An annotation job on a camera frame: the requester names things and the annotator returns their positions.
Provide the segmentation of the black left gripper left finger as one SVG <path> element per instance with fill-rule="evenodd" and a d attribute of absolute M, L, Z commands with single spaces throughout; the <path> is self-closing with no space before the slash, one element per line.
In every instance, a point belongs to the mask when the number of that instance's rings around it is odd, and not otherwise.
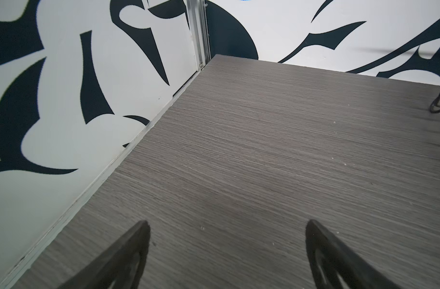
<path fill-rule="evenodd" d="M 151 227 L 137 222 L 61 289 L 136 289 L 145 270 Z"/>

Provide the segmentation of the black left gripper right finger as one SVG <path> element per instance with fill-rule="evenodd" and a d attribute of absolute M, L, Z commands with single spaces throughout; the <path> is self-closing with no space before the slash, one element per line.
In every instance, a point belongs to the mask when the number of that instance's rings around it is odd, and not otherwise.
<path fill-rule="evenodd" d="M 318 289 L 398 289 L 399 285 L 377 271 L 319 221 L 305 228 L 311 273 Z"/>

